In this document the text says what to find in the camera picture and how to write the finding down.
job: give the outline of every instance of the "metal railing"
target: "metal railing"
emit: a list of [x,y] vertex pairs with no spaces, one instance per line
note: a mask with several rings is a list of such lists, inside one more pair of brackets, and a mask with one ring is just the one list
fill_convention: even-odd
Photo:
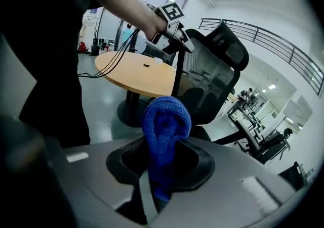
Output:
[[[202,18],[199,29],[213,31],[221,19]],[[240,38],[251,41],[268,49],[290,64],[311,85],[319,96],[323,88],[322,70],[303,51],[283,37],[264,28],[245,22],[223,19],[233,33]]]

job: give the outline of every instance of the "wire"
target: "wire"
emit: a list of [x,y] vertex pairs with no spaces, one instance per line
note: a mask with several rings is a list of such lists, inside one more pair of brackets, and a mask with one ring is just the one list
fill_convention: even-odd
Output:
[[[98,71],[96,74],[91,75],[87,72],[85,73],[80,73],[78,74],[78,77],[85,77],[85,78],[100,78],[103,76],[106,76],[107,74],[109,74],[110,72],[112,72],[113,69],[115,69],[115,67],[118,65],[118,63],[121,61],[121,59],[123,58],[127,48],[130,46],[130,43],[132,42],[132,40],[134,39],[134,37],[138,34],[140,30],[136,29],[130,36],[129,38],[121,45],[121,47],[118,49],[117,53],[113,56],[113,58],[110,60],[110,62],[100,71]],[[117,63],[115,64],[115,66],[109,71],[108,71],[113,64],[115,63],[115,61],[117,60],[117,58],[119,57],[120,53],[122,52],[122,49],[125,47],[123,54],[121,55],[120,59],[117,61]]]

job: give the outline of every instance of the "ceiling light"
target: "ceiling light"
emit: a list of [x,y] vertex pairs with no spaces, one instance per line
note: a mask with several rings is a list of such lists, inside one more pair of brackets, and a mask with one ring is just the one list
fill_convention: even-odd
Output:
[[289,119],[289,118],[287,118],[287,117],[286,117],[286,120],[288,120],[288,121],[291,122],[291,123],[294,123],[291,119]]
[[272,84],[268,87],[269,89],[273,89],[273,88],[276,88],[276,85]]

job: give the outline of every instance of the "blue knitted fabric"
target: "blue knitted fabric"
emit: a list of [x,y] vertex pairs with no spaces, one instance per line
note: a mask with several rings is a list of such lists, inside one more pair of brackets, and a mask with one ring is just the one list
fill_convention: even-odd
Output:
[[168,186],[173,181],[176,141],[188,138],[190,129],[190,115],[174,97],[159,97],[145,109],[142,130],[149,147],[148,173],[158,184],[154,194],[160,199],[168,199]]

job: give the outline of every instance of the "wooden table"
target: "wooden table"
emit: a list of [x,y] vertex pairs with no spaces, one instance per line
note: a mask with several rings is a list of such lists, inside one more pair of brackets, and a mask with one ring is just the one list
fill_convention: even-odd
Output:
[[[97,69],[104,73],[105,67],[115,55],[116,51],[100,54],[95,62]],[[116,65],[118,59],[115,63],[111,63],[110,69]],[[120,120],[128,126],[140,127],[142,115],[147,106],[145,101],[139,99],[140,95],[170,96],[175,76],[175,69],[170,65],[157,64],[154,58],[125,52],[116,68],[104,77],[119,87],[127,89],[126,100],[120,103],[117,109]]]

